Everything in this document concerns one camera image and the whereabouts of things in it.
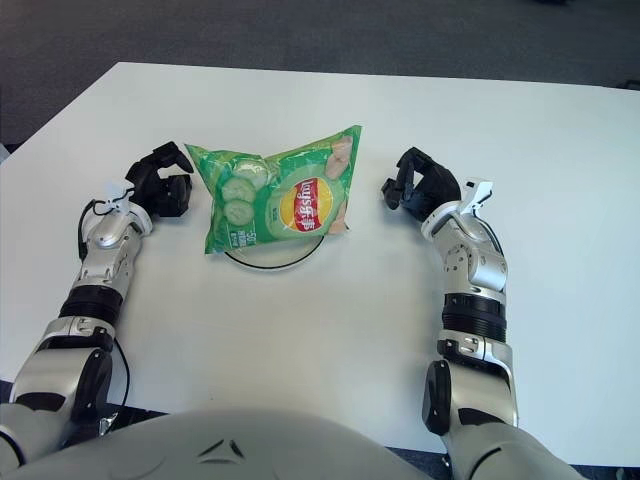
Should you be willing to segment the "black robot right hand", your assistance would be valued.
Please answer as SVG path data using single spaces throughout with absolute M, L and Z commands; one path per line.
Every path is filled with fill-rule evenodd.
M 416 147 L 407 150 L 396 167 L 396 178 L 388 178 L 381 187 L 391 210 L 402 207 L 415 220 L 424 222 L 441 205 L 461 199 L 453 174 Z

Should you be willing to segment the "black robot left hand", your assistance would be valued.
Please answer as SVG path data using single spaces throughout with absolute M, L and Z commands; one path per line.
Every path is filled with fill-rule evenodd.
M 178 166 L 183 174 L 162 178 L 159 171 L 171 166 Z M 193 166 L 177 145 L 165 143 L 128 170 L 125 179 L 133 185 L 129 199 L 150 217 L 180 217 L 188 210 L 193 173 Z

